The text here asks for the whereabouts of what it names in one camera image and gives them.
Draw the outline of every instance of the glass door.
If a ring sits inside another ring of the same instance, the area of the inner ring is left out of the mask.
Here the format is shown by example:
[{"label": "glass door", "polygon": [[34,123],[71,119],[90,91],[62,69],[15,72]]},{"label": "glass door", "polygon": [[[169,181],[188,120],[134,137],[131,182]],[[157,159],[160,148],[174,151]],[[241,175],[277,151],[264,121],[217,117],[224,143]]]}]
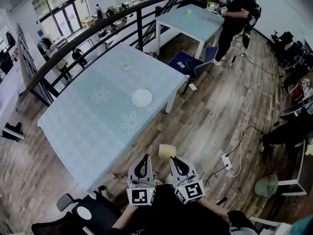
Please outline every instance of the glass door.
[{"label": "glass door", "polygon": [[67,20],[65,18],[64,10],[60,10],[57,13],[54,14],[55,20],[57,21],[60,30],[62,31],[62,35],[67,38],[72,34],[71,29],[69,28],[69,25],[67,23]]},{"label": "glass door", "polygon": [[66,12],[66,16],[68,18],[70,26],[72,27],[73,32],[79,30],[80,25],[78,23],[78,19],[77,19],[77,16],[75,14],[73,4],[70,4],[67,7],[65,7],[65,12]]}]

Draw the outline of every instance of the light blue tablecloth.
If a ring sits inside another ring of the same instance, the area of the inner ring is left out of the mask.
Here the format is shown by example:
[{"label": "light blue tablecloth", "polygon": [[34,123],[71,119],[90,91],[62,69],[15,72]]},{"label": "light blue tablecloth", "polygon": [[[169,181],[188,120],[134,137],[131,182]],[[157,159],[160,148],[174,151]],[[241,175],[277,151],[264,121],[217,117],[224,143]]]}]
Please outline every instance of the light blue tablecloth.
[{"label": "light blue tablecloth", "polygon": [[[128,61],[134,68],[124,71]],[[88,190],[186,79],[157,59],[119,44],[75,79],[38,125],[69,172]],[[138,89],[152,93],[147,107],[133,104]]]},{"label": "light blue tablecloth", "polygon": [[158,16],[156,20],[198,41],[208,40],[224,22],[224,18],[193,4]]}]

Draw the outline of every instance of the person's arm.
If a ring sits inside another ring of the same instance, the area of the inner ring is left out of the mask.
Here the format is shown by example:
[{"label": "person's arm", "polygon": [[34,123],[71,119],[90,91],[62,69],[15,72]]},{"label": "person's arm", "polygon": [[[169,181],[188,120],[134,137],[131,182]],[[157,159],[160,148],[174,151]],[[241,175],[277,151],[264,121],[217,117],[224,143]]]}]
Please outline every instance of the person's arm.
[{"label": "person's arm", "polygon": [[138,206],[128,205],[125,209],[124,213],[120,216],[120,218],[116,221],[116,223],[112,226],[112,228],[124,229],[128,222],[130,221],[132,215],[137,210]]},{"label": "person's arm", "polygon": [[227,217],[227,213],[229,212],[229,210],[220,207],[216,204],[213,204],[211,201],[207,200],[206,198],[202,198],[198,201],[198,203],[206,208],[208,208],[209,210],[215,212],[218,216],[221,217]]},{"label": "person's arm", "polygon": [[249,12],[243,8],[241,8],[241,11],[238,11],[238,12],[225,11],[223,13],[223,16],[231,17],[231,18],[247,18],[248,15],[249,15]]}]

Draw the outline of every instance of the green bucket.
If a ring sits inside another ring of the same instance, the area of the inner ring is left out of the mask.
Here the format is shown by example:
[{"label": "green bucket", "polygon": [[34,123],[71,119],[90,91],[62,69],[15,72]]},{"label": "green bucket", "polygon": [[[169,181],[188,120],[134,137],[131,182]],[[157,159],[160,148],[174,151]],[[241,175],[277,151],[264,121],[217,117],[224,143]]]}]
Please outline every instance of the green bucket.
[{"label": "green bucket", "polygon": [[254,185],[255,194],[262,197],[272,197],[278,188],[278,177],[273,174],[269,177],[260,178]]}]

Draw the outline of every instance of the blue office chair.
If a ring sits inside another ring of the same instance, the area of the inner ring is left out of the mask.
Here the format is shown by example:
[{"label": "blue office chair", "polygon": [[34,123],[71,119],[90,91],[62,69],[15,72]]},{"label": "blue office chair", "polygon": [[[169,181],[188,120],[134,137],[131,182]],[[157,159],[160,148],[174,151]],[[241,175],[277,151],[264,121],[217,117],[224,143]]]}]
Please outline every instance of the blue office chair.
[{"label": "blue office chair", "polygon": [[[180,73],[184,75],[189,75],[189,79],[187,82],[187,85],[183,91],[183,95],[185,94],[190,81],[197,80],[205,71],[205,69],[212,63],[213,59],[215,58],[215,55],[217,51],[219,50],[218,47],[207,47],[205,49],[205,61],[202,62],[194,57],[189,56],[188,54],[184,52],[178,53],[173,59],[170,61],[169,66],[173,69],[179,71]],[[194,69],[188,69],[186,65],[186,61],[191,61]],[[186,67],[181,68],[177,63],[182,62]]]}]

